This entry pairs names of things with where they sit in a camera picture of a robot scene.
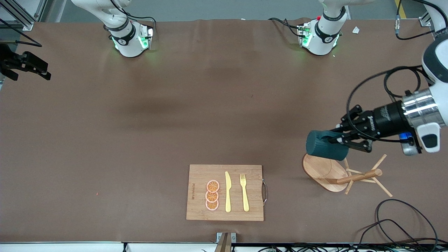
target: brown table surface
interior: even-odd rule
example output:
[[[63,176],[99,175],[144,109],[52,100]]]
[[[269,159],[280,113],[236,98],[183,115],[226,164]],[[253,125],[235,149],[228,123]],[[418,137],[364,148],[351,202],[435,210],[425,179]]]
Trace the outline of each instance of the brown table surface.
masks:
[[[387,195],[361,182],[348,196],[325,191],[305,174],[302,157],[308,132],[339,123],[361,80],[420,64],[432,38],[399,41],[393,26],[347,21],[338,46],[313,56],[271,21],[161,22],[158,51],[124,58],[99,23],[35,24],[30,35],[43,48],[18,50],[46,60],[52,79],[20,73],[0,92],[0,241],[207,242],[221,231],[237,232],[239,242],[358,241]],[[416,20],[402,22],[402,36],[421,31]],[[415,83],[404,71],[390,85],[401,92]],[[389,101],[379,78],[353,105]],[[432,220],[442,239],[446,133],[436,154],[405,157],[399,144],[374,143],[372,153],[348,156],[352,169],[365,171],[388,154],[379,180]],[[187,221],[190,164],[263,165],[265,221]],[[381,217],[414,237],[432,236],[397,203]],[[364,241],[387,240],[373,229]]]

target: wooden fork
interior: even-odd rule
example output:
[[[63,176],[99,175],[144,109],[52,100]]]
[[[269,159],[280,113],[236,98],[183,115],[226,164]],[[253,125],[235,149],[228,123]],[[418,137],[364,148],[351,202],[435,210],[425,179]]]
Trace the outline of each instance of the wooden fork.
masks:
[[[245,212],[249,211],[249,201],[247,200],[247,193],[246,193],[246,175],[240,174],[240,184],[243,188],[243,208]]]

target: cable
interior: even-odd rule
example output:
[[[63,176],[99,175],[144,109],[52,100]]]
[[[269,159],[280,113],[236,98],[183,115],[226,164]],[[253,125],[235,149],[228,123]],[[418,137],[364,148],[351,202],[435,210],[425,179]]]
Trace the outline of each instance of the cable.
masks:
[[[410,207],[412,210],[414,210],[415,212],[417,212],[420,216],[422,216],[425,220],[426,220],[426,222],[429,224],[429,226],[431,227],[431,229],[433,230],[433,232],[434,232],[434,238],[418,238],[418,239],[414,239],[403,227],[401,227],[396,221],[394,221],[394,220],[392,220],[392,219],[383,219],[383,220],[380,220],[379,219],[379,210],[381,209],[381,206],[384,204],[384,203],[386,203],[386,202],[388,202],[388,201],[396,201],[396,202],[400,202],[400,203],[402,203],[402,204],[405,204],[406,206],[408,206],[408,207]],[[376,209],[375,209],[375,218],[376,218],[376,222],[375,223],[373,223],[373,224],[371,224],[371,225],[369,225],[368,227],[367,227],[367,229],[366,230],[364,230],[364,232],[362,233],[362,235],[361,235],[361,238],[360,238],[360,240],[359,240],[359,243],[358,243],[358,245],[357,245],[357,248],[355,249],[355,251],[354,252],[357,252],[358,251],[358,249],[360,249],[361,248],[361,246],[362,246],[362,240],[364,239],[364,236],[365,236],[365,234],[367,233],[367,231],[369,231],[370,229],[372,229],[373,227],[375,227],[375,226],[378,226],[379,228],[380,228],[380,230],[381,230],[381,232],[392,242],[392,244],[394,244],[395,246],[397,246],[398,248],[402,248],[402,249],[406,249],[406,250],[409,250],[407,247],[413,247],[413,250],[409,250],[409,251],[425,251],[425,252],[427,252],[427,251],[429,251],[429,252],[434,252],[434,251],[438,251],[438,250],[436,250],[436,248],[437,248],[437,244],[439,243],[439,241],[442,241],[442,240],[439,240],[439,238],[438,238],[438,235],[437,235],[437,232],[435,231],[435,228],[434,228],[434,226],[432,225],[432,223],[429,221],[429,219],[422,213],[422,212],[420,212],[417,208],[415,208],[413,205],[411,205],[411,204],[409,204],[409,203],[407,203],[407,202],[404,202],[404,201],[402,201],[402,200],[397,200],[397,199],[387,199],[387,200],[383,200],[383,201],[381,201],[379,204],[378,204],[378,206],[376,207]],[[407,243],[401,243],[401,242],[396,242],[396,241],[394,241],[387,233],[386,233],[386,231],[384,231],[384,228],[381,226],[381,223],[383,223],[383,222],[392,222],[394,225],[396,225],[398,228],[400,228],[401,229],[401,231],[403,231],[403,233],[406,235],[406,236],[408,236],[409,237],[409,241],[410,242],[412,242],[412,243],[416,243],[417,244],[417,246],[415,245],[415,244],[407,244]],[[422,241],[422,240],[434,240],[435,241],[435,243],[434,243],[434,245],[433,245],[433,247],[432,247],[432,249],[431,250],[427,250],[427,249],[425,249],[423,246],[421,246],[419,243],[418,243],[418,241]],[[384,244],[383,245],[381,245],[381,247],[383,247],[383,248],[385,248],[385,249],[387,249],[388,251],[391,251],[391,252],[394,252],[393,250],[391,250],[389,247],[386,247]]]
[[[281,21],[280,19],[278,19],[278,18],[276,18],[276,17],[269,18],[268,20],[277,21],[277,22],[281,23],[281,24],[284,25],[284,26],[289,26],[289,27],[291,27],[291,28],[296,28],[296,29],[297,29],[297,26],[292,26],[292,25],[290,25],[290,24],[287,24],[287,23]]]
[[[396,18],[397,18],[397,20],[399,20],[399,18],[400,18],[401,1],[402,1],[402,0],[400,0],[400,1],[398,2],[398,6],[397,6],[397,9],[396,9]],[[396,29],[395,36],[396,36],[396,38],[399,39],[399,40],[409,40],[409,39],[414,39],[414,38],[418,38],[418,37],[421,37],[421,36],[424,36],[424,35],[427,35],[427,34],[431,34],[431,33],[434,32],[434,30],[430,30],[430,31],[421,33],[421,34],[419,34],[419,35],[415,35],[415,36],[408,37],[408,38],[402,38],[402,37],[400,37],[400,36],[398,35],[398,30],[399,30],[399,28]]]
[[[392,74],[394,74],[394,73],[396,73],[396,72],[398,72],[398,71],[401,71],[401,70],[410,70],[410,71],[412,71],[412,72],[415,74],[415,77],[417,77],[417,87],[415,88],[414,92],[415,92],[415,91],[418,91],[418,90],[420,89],[421,84],[422,84],[422,80],[421,80],[420,75],[419,75],[418,73],[421,73],[423,76],[427,77],[427,74],[426,74],[422,69],[420,69],[421,67],[422,67],[422,65],[416,65],[416,66],[398,66],[398,67],[396,67],[396,68],[392,68],[392,69],[389,70],[389,71],[386,73],[386,75],[384,76],[384,89],[385,89],[386,92],[387,92],[390,96],[392,96],[392,97],[403,98],[403,96],[396,95],[396,94],[392,93],[392,92],[389,90],[387,81],[389,80],[389,77],[390,77]]]
[[[284,22],[288,25],[289,30],[290,30],[294,35],[296,35],[296,36],[299,37],[299,38],[305,38],[304,35],[300,35],[300,34],[295,33],[295,32],[293,31],[293,29],[291,28],[290,24],[288,23],[288,20],[286,20],[286,18],[284,19]]]
[[[387,74],[387,72],[388,72],[388,70],[387,70],[387,71],[380,72],[380,73],[377,73],[377,74],[374,74],[374,75],[372,75],[372,76],[370,76],[370,77],[364,79],[361,83],[359,83],[359,84],[352,90],[352,92],[351,92],[350,95],[349,95],[349,98],[347,99],[347,105],[346,105],[346,107],[345,107],[345,109],[346,109],[346,111],[347,111],[347,115],[350,115],[350,102],[351,102],[351,100],[352,100],[352,98],[353,98],[354,93],[355,93],[355,92],[356,92],[362,85],[364,85],[364,84],[367,83],[368,81],[370,81],[370,80],[372,80],[372,79],[374,79],[374,78],[376,78],[376,77],[379,77],[379,76],[381,76],[381,75]],[[381,141],[381,142],[390,142],[390,143],[408,143],[408,142],[409,142],[409,140],[389,140],[389,139],[381,139],[381,138],[376,138],[376,137],[367,135],[366,133],[360,131],[360,130],[353,124],[352,118],[350,118],[350,116],[347,117],[347,121],[349,122],[349,125],[350,125],[354,130],[356,130],[360,135],[364,136],[364,137],[367,138],[367,139],[375,140],[375,141]]]
[[[275,249],[276,252],[282,252],[281,250],[279,250],[279,249],[278,249],[277,247],[275,247],[275,246],[262,248],[262,249],[258,250],[258,252],[262,252],[262,251],[265,251],[265,250],[267,250],[267,249]]]
[[[30,42],[25,42],[25,41],[20,41],[20,40],[16,40],[15,42],[17,44],[25,44],[25,45],[30,45],[30,46],[36,46],[36,47],[42,47],[42,44],[37,42],[36,40],[30,38],[29,36],[27,36],[26,34],[24,34],[23,32],[17,30],[16,28],[10,26],[7,22],[3,21],[3,19],[0,18],[0,22],[4,23],[7,27],[13,29],[14,31],[16,31],[18,34],[24,36],[25,38],[33,41],[34,43],[30,43]]]
[[[434,232],[434,239],[435,239],[435,242],[434,242],[434,246],[433,246],[433,248],[432,248],[431,251],[430,251],[430,252],[433,252],[433,251],[437,248],[437,243],[438,243],[438,241],[439,241],[439,238],[438,238],[438,236],[437,236],[437,232],[435,231],[434,226],[432,225],[432,223],[429,221],[429,219],[428,219],[422,212],[420,212],[420,211],[419,211],[417,208],[415,208],[413,205],[411,205],[411,204],[409,204],[409,203],[407,203],[407,202],[404,202],[404,201],[402,201],[402,200],[397,200],[397,199],[387,199],[387,200],[383,200],[383,201],[381,201],[381,202],[378,204],[378,206],[376,207],[376,209],[375,209],[376,221],[378,222],[378,227],[381,229],[382,233],[383,233],[383,234],[384,234],[384,235],[385,235],[391,242],[393,242],[395,245],[398,245],[398,244],[397,244],[392,238],[390,238],[390,236],[384,231],[383,227],[381,226],[381,224],[380,224],[380,222],[379,222],[379,210],[380,210],[381,206],[382,206],[385,202],[388,202],[388,201],[396,201],[396,202],[403,203],[403,204],[407,205],[408,207],[412,208],[412,210],[414,210],[415,212],[417,212],[418,214],[420,214],[420,215],[425,219],[425,221],[429,224],[429,226],[431,227],[432,231]],[[401,230],[403,230],[403,231],[406,233],[406,231],[405,231],[400,225],[397,224],[397,226],[398,226]],[[406,233],[406,235],[407,235],[408,237],[410,237],[412,240],[414,240],[408,233]]]
[[[381,75],[386,75],[386,76],[384,77],[384,89],[386,90],[386,92],[389,94],[389,96],[391,97],[391,99],[392,99],[393,101],[395,100],[395,97],[397,97],[397,98],[401,98],[401,97],[403,97],[403,96],[399,96],[399,95],[396,95],[396,94],[392,93],[392,92],[389,90],[389,88],[387,87],[387,80],[389,79],[389,77],[390,77],[393,73],[395,73],[395,72],[397,72],[397,71],[404,70],[404,69],[408,69],[408,70],[412,71],[412,72],[417,76],[417,88],[415,89],[415,91],[419,90],[419,89],[420,89],[420,85],[421,85],[421,79],[420,79],[420,76],[418,75],[418,73],[422,73],[424,76],[426,76],[426,73],[424,73],[423,70],[419,69],[419,67],[422,67],[422,66],[421,66],[421,65],[416,65],[416,66],[398,66],[398,67],[392,68],[392,69],[390,69],[390,70],[386,70],[386,71],[383,71],[383,72],[374,74],[374,75],[372,75],[372,76],[370,76],[370,77],[364,79],[361,83],[359,83],[359,84],[352,90],[352,92],[350,93],[350,95],[349,95],[349,97],[348,97],[348,99],[347,99],[347,105],[346,105],[346,107],[345,107],[345,110],[346,110],[346,112],[347,112],[347,115],[350,114],[350,102],[351,102],[351,100],[352,100],[353,95],[355,94],[355,92],[356,92],[362,85],[364,85],[365,83],[367,83],[368,81],[370,81],[370,80],[372,80],[372,79],[374,79],[374,78],[376,78],[376,77],[379,77],[379,76],[381,76]],[[409,140],[409,139],[405,139],[405,140],[390,140],[390,139],[383,139],[383,138],[373,137],[373,136],[367,135],[366,133],[364,133],[364,132],[362,132],[361,130],[359,130],[359,129],[354,125],[352,118],[348,117],[348,118],[347,118],[347,121],[349,122],[349,125],[350,125],[354,130],[356,130],[356,131],[358,132],[359,135],[362,135],[363,137],[365,137],[366,139],[369,139],[369,140],[380,141],[380,142],[388,142],[388,143],[409,143],[409,142],[411,141],[411,140]]]
[[[128,243],[123,243],[123,252],[126,252],[128,248]]]
[[[296,35],[297,37],[305,38],[304,35],[297,34],[297,33],[295,33],[295,32],[293,31],[293,28],[294,28],[294,29],[297,29],[297,26],[301,26],[301,25],[303,25],[303,23],[302,23],[302,24],[298,24],[298,25],[296,25],[296,26],[293,26],[293,25],[290,25],[290,24],[288,23],[288,20],[286,20],[286,18],[284,19],[284,21],[281,21],[280,19],[278,19],[278,18],[276,18],[276,17],[269,18],[268,20],[277,21],[277,22],[281,23],[282,25],[287,26],[287,27],[289,28],[289,30],[290,30],[294,35]]]
[[[123,8],[119,8],[118,6],[117,6],[117,4],[113,1],[113,0],[110,0],[111,1],[111,3],[113,4],[113,6],[115,6],[115,8],[117,9],[117,10],[119,10],[121,13],[123,13],[124,15],[126,15],[126,16],[128,16],[128,17],[133,17],[133,18],[139,18],[139,19],[146,19],[146,18],[150,18],[150,19],[152,19],[153,21],[154,21],[154,26],[155,26],[155,23],[157,22],[153,17],[136,17],[136,16],[133,16],[133,15],[131,15],[129,12],[126,12]]]

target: yellow knife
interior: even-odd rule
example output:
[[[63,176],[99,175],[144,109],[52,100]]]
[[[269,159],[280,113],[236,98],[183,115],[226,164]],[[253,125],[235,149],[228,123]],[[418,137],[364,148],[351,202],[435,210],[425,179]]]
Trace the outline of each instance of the yellow knife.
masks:
[[[230,175],[228,172],[225,172],[225,189],[226,189],[226,196],[225,196],[225,211],[230,212],[232,208],[230,207],[230,189],[232,188],[232,181],[230,180]]]

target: toy orange slice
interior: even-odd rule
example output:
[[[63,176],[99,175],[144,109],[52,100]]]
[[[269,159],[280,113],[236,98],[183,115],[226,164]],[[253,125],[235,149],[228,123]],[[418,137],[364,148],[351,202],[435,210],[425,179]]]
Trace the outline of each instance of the toy orange slice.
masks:
[[[209,191],[207,191],[205,193],[205,200],[210,202],[210,203],[216,202],[218,200],[218,198],[219,198],[218,192],[209,192]]]
[[[215,211],[216,209],[218,209],[218,207],[220,206],[220,202],[216,201],[213,203],[210,203],[208,201],[205,202],[205,207],[210,210],[210,211]]]
[[[220,184],[218,181],[212,179],[207,183],[207,191],[209,192],[217,192],[220,189]]]

